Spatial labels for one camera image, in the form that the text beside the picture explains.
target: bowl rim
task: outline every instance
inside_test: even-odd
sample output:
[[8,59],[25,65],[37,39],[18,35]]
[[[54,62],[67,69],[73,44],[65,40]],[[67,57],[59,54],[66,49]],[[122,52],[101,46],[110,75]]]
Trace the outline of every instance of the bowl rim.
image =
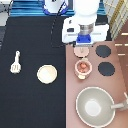
[[108,125],[113,121],[113,119],[114,119],[114,117],[115,117],[115,112],[116,112],[115,109],[113,110],[113,115],[112,115],[111,119],[110,119],[106,124],[100,125],[100,126],[95,126],[95,125],[89,124],[89,123],[86,122],[86,121],[81,117],[81,115],[79,114],[79,110],[78,110],[78,106],[77,106],[77,105],[78,105],[78,99],[79,99],[80,95],[81,95],[84,91],[89,90],[89,89],[98,89],[98,90],[101,90],[101,91],[105,92],[105,93],[108,95],[108,97],[111,99],[112,103],[114,104],[113,98],[112,98],[111,95],[110,95],[107,91],[105,91],[104,89],[102,89],[102,88],[100,88],[100,87],[87,87],[87,88],[83,89],[83,90],[78,94],[78,96],[77,96],[77,98],[76,98],[76,111],[77,111],[77,114],[78,114],[79,118],[80,118],[85,124],[87,124],[88,126],[91,126],[91,127],[94,127],[94,128],[96,128],[96,127],[99,127],[99,128],[106,127],[106,126],[108,126]]

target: white bowl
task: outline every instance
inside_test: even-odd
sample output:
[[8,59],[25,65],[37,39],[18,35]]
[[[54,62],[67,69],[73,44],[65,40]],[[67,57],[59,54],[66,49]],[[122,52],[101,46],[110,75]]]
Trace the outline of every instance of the white bowl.
[[57,77],[57,70],[52,65],[44,65],[37,72],[38,79],[45,84],[52,83]]
[[76,111],[80,119],[91,127],[105,127],[115,116],[112,97],[99,87],[83,89],[76,99]]

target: round lid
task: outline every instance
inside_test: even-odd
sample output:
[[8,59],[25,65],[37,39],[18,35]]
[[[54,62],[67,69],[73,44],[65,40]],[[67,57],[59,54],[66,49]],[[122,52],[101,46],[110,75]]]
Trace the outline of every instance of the round lid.
[[57,70],[52,65],[44,65],[39,68],[37,77],[42,83],[52,83],[57,77]]
[[88,47],[75,47],[74,54],[78,57],[86,57],[89,54],[89,48]]

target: blue cloth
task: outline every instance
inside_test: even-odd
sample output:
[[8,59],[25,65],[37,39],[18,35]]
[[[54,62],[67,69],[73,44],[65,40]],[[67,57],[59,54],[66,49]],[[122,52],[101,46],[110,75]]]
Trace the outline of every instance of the blue cloth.
[[[98,15],[106,15],[103,1],[99,4]],[[63,16],[72,16],[74,11],[68,9]],[[43,13],[42,1],[38,0],[14,0],[10,16],[46,16]]]

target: small cup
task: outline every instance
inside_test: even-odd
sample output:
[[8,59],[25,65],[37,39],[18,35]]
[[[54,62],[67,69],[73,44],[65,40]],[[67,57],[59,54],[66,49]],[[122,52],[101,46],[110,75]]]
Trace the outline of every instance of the small cup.
[[[82,68],[81,63],[86,64],[87,67]],[[86,79],[90,75],[91,72],[92,72],[92,64],[88,61],[87,58],[82,58],[81,60],[76,62],[75,74],[78,76],[79,79]]]

